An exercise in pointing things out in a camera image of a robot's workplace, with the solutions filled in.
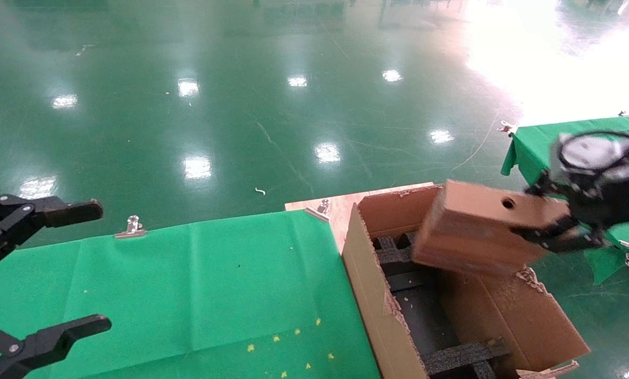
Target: green cloth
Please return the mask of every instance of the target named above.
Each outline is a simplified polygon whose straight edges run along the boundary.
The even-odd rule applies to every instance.
[[[560,133],[577,134],[596,129],[629,132],[629,117],[519,127],[506,153],[502,175],[510,175],[511,168],[518,165],[527,182],[535,183],[541,170],[550,166],[551,145]],[[621,250],[619,241],[629,242],[629,223],[611,228],[607,238],[614,246],[585,252],[586,260],[593,269],[595,285],[603,283],[624,266],[625,254],[622,250],[627,249],[623,247]]]
[[[305,211],[16,250],[0,263],[0,328],[14,336],[95,313],[113,328],[27,378],[380,378],[331,228]]]

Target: cardboard box flap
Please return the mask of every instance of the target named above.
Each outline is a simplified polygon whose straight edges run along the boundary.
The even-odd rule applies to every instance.
[[[517,276],[485,277],[481,281],[523,350],[529,363],[527,370],[543,371],[590,353],[590,348],[550,293]]]
[[[564,365],[554,370],[543,370],[542,372],[533,372],[527,370],[516,370],[518,376],[521,379],[552,379],[553,377],[562,376],[569,372],[572,372],[578,368],[577,361],[572,360],[569,365]]]
[[[515,370],[531,370],[511,329],[480,279],[443,271],[440,302],[461,343],[489,341],[502,337],[512,351],[495,370],[499,377],[516,377]]]
[[[440,188],[432,185],[365,197],[358,204],[358,211],[363,214],[370,237],[398,237],[417,230]]]
[[[343,261],[384,379],[426,379],[424,364],[400,307],[389,292],[356,204],[351,211]]]
[[[551,197],[525,196],[454,180],[447,180],[444,187],[447,189],[447,209],[468,216],[484,216],[505,225],[523,220],[523,226],[540,227],[568,214],[566,202]]]

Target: torn cardboard edge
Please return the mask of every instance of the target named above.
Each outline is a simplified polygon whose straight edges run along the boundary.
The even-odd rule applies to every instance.
[[[343,261],[385,379],[428,376],[401,307],[391,295],[371,239],[388,234],[397,238],[401,233],[415,231],[439,190],[440,186],[435,185],[411,190],[409,196],[401,196],[400,192],[368,196],[355,204],[351,212]],[[523,268],[516,276],[485,280],[444,273],[449,281],[458,283],[457,288],[450,287],[451,291],[444,294],[443,299],[448,301],[442,305],[447,308],[446,314],[459,341],[480,342],[502,336],[513,350],[502,377],[511,377],[510,372],[517,377],[516,370],[522,370],[523,375],[542,375],[528,379],[543,379],[550,367],[590,351],[530,268]],[[472,288],[482,292],[475,295],[473,291],[471,299],[461,297]],[[478,302],[483,307],[480,309],[487,309],[483,317],[478,311],[472,312],[469,300]],[[552,375],[573,370],[569,367],[572,366],[553,370]]]
[[[421,191],[423,188],[433,188],[433,187],[442,188],[443,185],[442,184],[434,184],[434,183],[432,183],[431,185],[425,185],[424,187],[421,187],[421,188],[410,188],[410,189],[406,189],[406,190],[403,190],[403,191],[389,192],[389,194],[398,194],[399,197],[404,197],[404,196],[408,196],[409,194],[412,194],[414,192]]]

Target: green epoxy floor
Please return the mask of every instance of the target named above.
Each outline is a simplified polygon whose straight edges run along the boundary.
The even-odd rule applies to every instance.
[[[28,246],[500,175],[521,125],[629,112],[629,0],[0,0],[0,194],[95,197]],[[266,191],[266,196],[254,188]],[[537,271],[629,379],[629,270]]]

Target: black cable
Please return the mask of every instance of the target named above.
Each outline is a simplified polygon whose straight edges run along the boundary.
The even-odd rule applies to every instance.
[[[574,142],[574,140],[577,139],[577,138],[584,137],[584,136],[592,136],[594,134],[597,134],[597,135],[603,135],[604,134],[604,135],[608,135],[608,136],[617,136],[617,137],[622,137],[622,138],[625,138],[625,139],[629,139],[629,134],[623,133],[623,132],[616,132],[616,131],[613,131],[613,130],[592,130],[590,132],[584,132],[584,133],[581,133],[581,134],[575,134],[574,136],[568,137],[560,145],[560,149],[559,149],[559,151],[557,151],[557,158],[560,160],[560,163],[562,163],[562,165],[564,165],[565,168],[591,171],[591,172],[594,173],[595,177],[599,177],[605,171],[610,170],[611,168],[614,168],[614,167],[620,165],[620,163],[622,161],[625,161],[625,160],[627,160],[629,158],[629,149],[628,149],[628,151],[625,152],[624,155],[621,158],[619,158],[614,163],[611,163],[609,166],[606,166],[604,168],[591,168],[591,167],[576,166],[576,165],[568,162],[565,159],[564,154],[562,153],[562,150],[564,149],[565,146],[567,146],[567,144],[569,144],[571,142]]]

